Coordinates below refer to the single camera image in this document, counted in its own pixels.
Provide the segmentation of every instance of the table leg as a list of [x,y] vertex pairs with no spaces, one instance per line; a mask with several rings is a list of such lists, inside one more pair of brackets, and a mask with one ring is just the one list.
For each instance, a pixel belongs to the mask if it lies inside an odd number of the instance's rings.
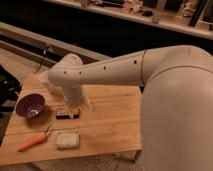
[[32,169],[32,171],[42,171],[42,169],[36,166],[34,163],[26,163],[25,165]]
[[118,160],[118,161],[119,161],[119,160],[122,160],[122,161],[126,161],[126,162],[135,163],[135,162],[139,159],[141,153],[142,153],[142,150],[137,150],[137,151],[135,152],[135,155],[134,155],[133,158],[125,157],[125,156],[123,156],[122,153],[121,153],[121,155],[117,158],[117,160]]
[[134,158],[132,159],[132,163],[135,163],[135,162],[139,159],[139,157],[140,157],[140,155],[141,155],[141,152],[142,152],[142,150],[137,150],[137,151],[135,152],[135,156],[134,156]]

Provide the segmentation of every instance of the dark wall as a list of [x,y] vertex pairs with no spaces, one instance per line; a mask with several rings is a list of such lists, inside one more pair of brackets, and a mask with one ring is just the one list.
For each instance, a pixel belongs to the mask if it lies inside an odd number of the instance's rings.
[[39,0],[0,0],[0,20],[109,56],[179,44],[213,54],[207,39]]

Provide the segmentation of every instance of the cable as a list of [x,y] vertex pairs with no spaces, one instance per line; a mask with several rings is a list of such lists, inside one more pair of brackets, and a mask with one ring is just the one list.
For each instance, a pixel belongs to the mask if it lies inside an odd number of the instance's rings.
[[50,47],[47,46],[47,48],[44,49],[44,51],[43,51],[43,58],[41,58],[41,60],[39,61],[39,66],[38,66],[38,68],[35,70],[34,74],[40,71],[40,69],[41,69],[41,67],[42,67],[42,63],[44,62],[45,58],[47,57],[46,54],[47,54],[47,50],[48,50],[49,48],[50,48]]

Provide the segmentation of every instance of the small block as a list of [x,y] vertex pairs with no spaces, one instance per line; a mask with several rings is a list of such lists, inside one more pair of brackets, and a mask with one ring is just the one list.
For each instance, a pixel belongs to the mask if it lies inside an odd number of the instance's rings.
[[59,133],[56,140],[56,146],[59,149],[76,148],[79,146],[79,134],[77,133]]

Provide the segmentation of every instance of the floor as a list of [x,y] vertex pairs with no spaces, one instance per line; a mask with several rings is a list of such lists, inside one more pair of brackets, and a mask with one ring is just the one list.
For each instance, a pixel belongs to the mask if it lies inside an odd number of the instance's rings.
[[[0,48],[0,64],[20,82],[23,82],[28,74],[36,72],[39,67],[38,63],[34,63],[2,48]],[[39,72],[46,69],[48,68],[42,66]],[[122,160],[122,158],[133,158],[134,154],[135,152],[124,152],[92,157],[44,161],[35,164],[44,171],[143,171],[142,155],[135,164]],[[0,166],[0,170],[31,171],[32,168],[20,164]]]

